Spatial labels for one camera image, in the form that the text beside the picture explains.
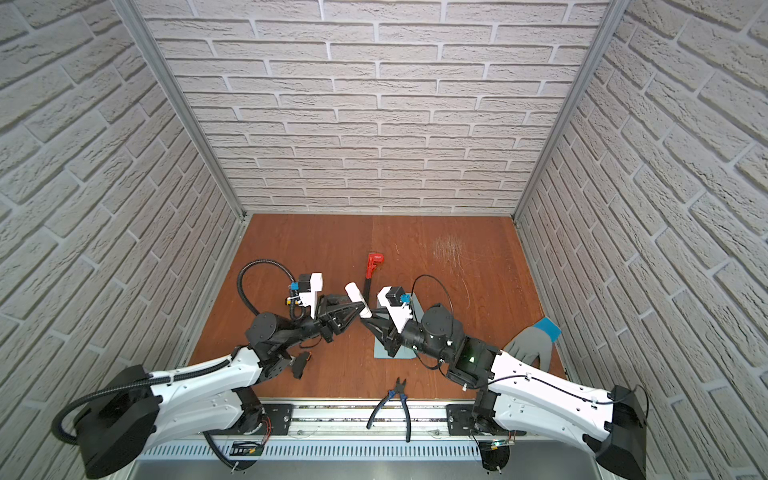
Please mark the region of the white glue stick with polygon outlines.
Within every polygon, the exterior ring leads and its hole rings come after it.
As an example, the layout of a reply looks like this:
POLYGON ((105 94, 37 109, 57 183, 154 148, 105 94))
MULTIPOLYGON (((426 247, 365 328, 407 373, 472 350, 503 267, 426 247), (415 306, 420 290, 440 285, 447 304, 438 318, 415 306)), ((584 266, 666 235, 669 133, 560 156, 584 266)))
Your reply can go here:
POLYGON ((367 301, 363 298, 363 295, 357 284, 355 282, 346 284, 345 291, 351 302, 360 303, 362 305, 362 310, 359 313, 360 318, 370 319, 372 317, 372 312, 367 304, 367 301))

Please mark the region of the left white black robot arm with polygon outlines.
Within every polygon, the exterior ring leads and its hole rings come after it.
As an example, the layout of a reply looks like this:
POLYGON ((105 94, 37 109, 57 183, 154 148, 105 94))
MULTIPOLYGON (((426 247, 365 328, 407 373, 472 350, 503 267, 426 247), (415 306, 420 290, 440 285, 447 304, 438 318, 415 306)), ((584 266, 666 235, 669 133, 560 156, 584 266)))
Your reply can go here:
POLYGON ((52 435, 78 447, 87 478, 109 476, 145 451, 190 435, 249 434, 270 427, 254 386, 285 370, 301 378, 310 348, 332 342, 358 316, 370 313, 368 285, 350 282, 344 294, 324 295, 319 273, 290 279, 288 317, 259 311, 241 279, 236 286, 254 315, 247 344, 175 370, 128 367, 105 388, 71 401, 54 416, 52 435))

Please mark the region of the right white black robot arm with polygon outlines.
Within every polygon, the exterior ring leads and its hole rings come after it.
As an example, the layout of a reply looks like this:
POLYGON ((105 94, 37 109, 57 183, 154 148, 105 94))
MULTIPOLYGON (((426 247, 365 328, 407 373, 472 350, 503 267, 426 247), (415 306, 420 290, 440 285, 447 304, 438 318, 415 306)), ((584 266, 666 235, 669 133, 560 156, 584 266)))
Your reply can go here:
POLYGON ((547 373, 466 335, 450 305, 416 314, 413 295, 401 287, 384 287, 377 301, 361 311, 363 325, 388 355, 407 348, 432 357, 448 380, 475 391, 478 430, 539 434, 592 454, 618 477, 645 478, 648 424, 636 389, 604 390, 547 373))

